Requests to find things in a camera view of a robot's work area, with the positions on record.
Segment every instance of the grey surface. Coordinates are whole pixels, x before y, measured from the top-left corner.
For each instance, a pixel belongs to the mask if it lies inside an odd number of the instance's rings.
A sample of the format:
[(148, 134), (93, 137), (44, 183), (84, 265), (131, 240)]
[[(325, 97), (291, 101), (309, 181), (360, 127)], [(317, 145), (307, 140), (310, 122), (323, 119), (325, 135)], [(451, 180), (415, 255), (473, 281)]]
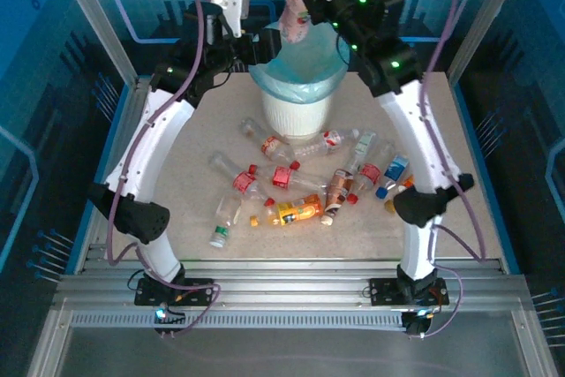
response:
[(462, 313), (423, 341), (362, 330), (198, 329), (163, 341), (153, 330), (89, 328), (69, 340), (61, 377), (527, 375), (509, 314)]

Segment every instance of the blue bottle label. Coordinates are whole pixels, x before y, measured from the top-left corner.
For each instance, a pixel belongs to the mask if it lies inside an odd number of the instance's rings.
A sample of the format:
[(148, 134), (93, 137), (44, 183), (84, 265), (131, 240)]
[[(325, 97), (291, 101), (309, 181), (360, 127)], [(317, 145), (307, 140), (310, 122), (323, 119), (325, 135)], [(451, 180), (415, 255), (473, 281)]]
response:
[(397, 155), (395, 159), (388, 165), (387, 172), (385, 172), (385, 177), (391, 180), (398, 181), (398, 178), (403, 174), (404, 170), (408, 167), (408, 158)]

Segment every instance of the orange juice bottle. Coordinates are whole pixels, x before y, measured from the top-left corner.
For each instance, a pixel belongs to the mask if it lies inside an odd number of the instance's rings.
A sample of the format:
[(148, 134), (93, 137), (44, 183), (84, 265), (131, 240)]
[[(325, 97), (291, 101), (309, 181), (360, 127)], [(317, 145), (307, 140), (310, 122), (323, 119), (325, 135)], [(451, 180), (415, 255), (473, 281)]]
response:
[(258, 225), (285, 226), (295, 221), (303, 221), (324, 213), (320, 196), (311, 194), (292, 202), (277, 203), (263, 209), (260, 215), (250, 218), (252, 227)]

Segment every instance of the red bottle label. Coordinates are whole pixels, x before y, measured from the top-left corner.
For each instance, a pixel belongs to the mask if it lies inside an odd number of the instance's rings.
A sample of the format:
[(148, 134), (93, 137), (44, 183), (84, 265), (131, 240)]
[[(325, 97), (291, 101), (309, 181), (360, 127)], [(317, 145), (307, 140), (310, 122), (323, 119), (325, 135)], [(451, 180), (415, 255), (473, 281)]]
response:
[(275, 174), (273, 175), (273, 185), (281, 187), (282, 189), (288, 189), (290, 174), (292, 174), (290, 168), (276, 167)]
[(335, 151), (342, 144), (339, 132), (324, 132), (324, 140), (330, 152)]
[(267, 157), (279, 147), (282, 142), (275, 136), (271, 136), (263, 142), (263, 146), (261, 146), (261, 152), (265, 154)]
[(365, 165), (363, 165), (363, 168), (361, 169), (359, 174), (369, 178), (373, 182), (373, 184), (376, 185), (377, 180), (380, 177), (380, 170), (371, 163), (366, 163)]
[(247, 192), (247, 187), (255, 181), (255, 177), (248, 172), (242, 172), (235, 180), (233, 180), (233, 188), (239, 190), (241, 193)]

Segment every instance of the crushed plastic bottle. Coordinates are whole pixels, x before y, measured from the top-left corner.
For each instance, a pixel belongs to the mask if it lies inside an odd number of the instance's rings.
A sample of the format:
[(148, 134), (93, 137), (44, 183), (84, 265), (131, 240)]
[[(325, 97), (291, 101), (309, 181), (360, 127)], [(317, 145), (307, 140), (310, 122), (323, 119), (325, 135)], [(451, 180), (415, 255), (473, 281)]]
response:
[(254, 176), (267, 178), (272, 185), (282, 189), (300, 189), (309, 193), (325, 195), (329, 186), (329, 181), (324, 177), (305, 174), (304, 172), (278, 165), (258, 167), (252, 164), (249, 166), (249, 173)]
[(300, 168), (300, 162), (296, 160), (292, 146), (266, 132), (252, 118), (244, 119), (239, 129), (246, 137), (253, 139), (261, 152), (271, 161), (286, 165), (292, 170)]
[(241, 195), (235, 192), (226, 193), (215, 211), (215, 230), (210, 238), (210, 245), (222, 248), (230, 236), (230, 227), (237, 224), (241, 212)]
[(390, 214), (395, 214), (396, 208), (395, 208), (394, 197), (398, 193), (402, 193), (403, 191), (412, 187), (413, 185), (414, 185), (414, 176), (409, 176), (408, 178), (406, 178), (406, 180), (401, 185), (398, 185), (395, 189), (393, 189), (389, 193), (391, 198), (393, 198), (393, 199), (389, 199), (385, 202), (385, 210), (387, 212), (389, 212)]
[(321, 132), (308, 143), (294, 147), (294, 155), (298, 161), (306, 161), (316, 156), (333, 154), (348, 141), (356, 140), (359, 137), (359, 130), (331, 130)]
[(395, 156), (395, 159), (393, 159), (390, 165), (388, 165), (387, 170), (380, 179), (379, 188), (375, 193), (377, 198), (382, 200), (386, 199), (388, 192), (402, 181), (401, 177), (408, 169), (409, 163), (408, 158), (402, 155)]
[(321, 223), (332, 225), (337, 212), (345, 202), (353, 184), (353, 176), (358, 172), (359, 167), (365, 158), (373, 151), (379, 136), (376, 132), (364, 131), (358, 142), (351, 149), (351, 156), (343, 169), (335, 171), (329, 183), (328, 196), (326, 197), (326, 208), (321, 217)]
[(250, 223), (252, 227), (258, 225), (282, 227), (295, 221), (320, 216), (323, 213), (324, 207), (321, 205), (320, 196), (311, 194), (292, 202), (277, 203), (273, 207), (268, 207), (261, 211), (260, 215), (253, 215)]
[(351, 205), (358, 202), (359, 192), (371, 190), (377, 184), (387, 165), (395, 158), (395, 153), (395, 144), (392, 141), (379, 141), (374, 151), (367, 157), (367, 160), (353, 178), (350, 194), (347, 195), (347, 201)]
[(263, 200), (266, 207), (275, 204), (275, 201), (267, 195), (265, 188), (254, 176), (238, 167), (223, 153), (213, 152), (208, 163), (212, 168), (229, 177), (233, 188), (241, 192), (244, 199)]

